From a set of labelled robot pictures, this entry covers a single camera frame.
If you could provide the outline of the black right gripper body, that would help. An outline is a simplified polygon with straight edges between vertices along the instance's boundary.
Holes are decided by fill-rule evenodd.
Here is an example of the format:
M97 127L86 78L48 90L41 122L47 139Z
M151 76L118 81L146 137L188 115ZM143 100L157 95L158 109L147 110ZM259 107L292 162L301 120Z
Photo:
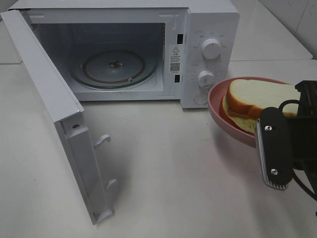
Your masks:
M317 170L317 82L304 80L295 86L300 92L297 115L290 119L294 167Z

